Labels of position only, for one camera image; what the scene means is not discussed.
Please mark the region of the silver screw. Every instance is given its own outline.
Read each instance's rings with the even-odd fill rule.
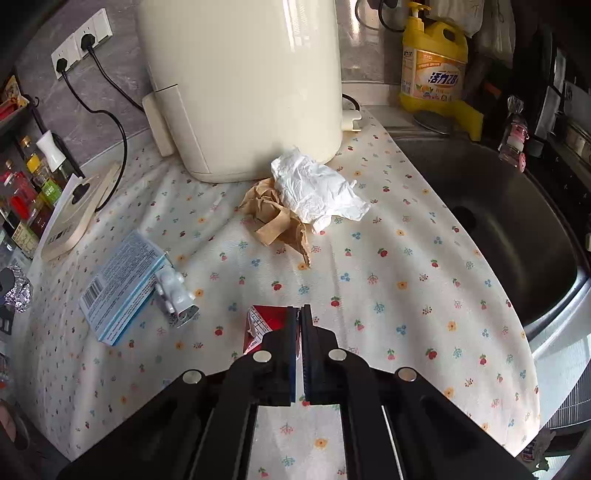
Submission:
[[[259,350],[252,355],[254,361],[259,362],[260,364],[266,364],[271,359],[271,357],[271,352],[267,352],[266,350]]]
[[[335,360],[336,362],[342,362],[345,360],[345,358],[347,358],[347,352],[341,350],[340,348],[333,348],[329,352],[329,358],[331,360]]]
[[[183,374],[183,382],[188,384],[199,383],[203,376],[197,370],[188,370]]]
[[[417,379],[417,373],[409,367],[401,368],[398,371],[398,376],[405,382],[414,382]]]

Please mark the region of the stainless steel sink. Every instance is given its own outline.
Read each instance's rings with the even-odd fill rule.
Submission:
[[[389,132],[490,263],[531,340],[571,302],[588,266],[527,172],[464,137]]]

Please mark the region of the small red carton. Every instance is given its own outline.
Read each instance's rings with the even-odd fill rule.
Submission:
[[[246,314],[246,328],[244,332],[244,354],[260,350],[262,337],[267,332],[281,330],[285,325],[287,307],[268,307],[253,305]],[[296,333],[296,351],[300,356],[300,331]]]

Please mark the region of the brown paper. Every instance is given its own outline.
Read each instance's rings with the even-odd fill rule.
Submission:
[[[252,187],[242,200],[240,209],[251,213],[256,220],[264,223],[254,235],[268,247],[275,239],[297,250],[310,267],[310,246],[306,237],[306,226],[289,208],[281,204],[275,180],[265,179]]]

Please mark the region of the wall socket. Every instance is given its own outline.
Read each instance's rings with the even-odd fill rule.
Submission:
[[[97,13],[92,15],[92,17],[86,20],[78,30],[74,32],[76,47],[80,51],[81,58],[88,55],[88,52],[82,50],[80,46],[82,37],[87,33],[90,33],[95,37],[95,42],[92,44],[92,48],[96,48],[103,40],[113,36],[111,26],[109,25],[109,19],[107,18],[107,12],[104,8],[101,8]]]
[[[51,64],[53,65],[53,71],[59,80],[61,78],[61,73],[57,73],[56,71],[56,63],[58,59],[66,59],[68,61],[66,70],[70,70],[79,60],[82,59],[80,56],[80,50],[76,48],[74,34],[65,39],[63,43],[51,54]]]
[[[111,26],[109,25],[109,19],[107,18],[107,12],[104,8],[101,8],[97,13],[86,20],[51,54],[53,71],[56,73],[58,80],[61,78],[61,73],[56,72],[56,63],[58,59],[66,59],[68,61],[66,70],[70,70],[79,60],[88,55],[86,50],[82,51],[80,48],[80,41],[87,33],[91,33],[95,36],[95,43],[92,46],[93,48],[96,48],[102,41],[113,36]]]

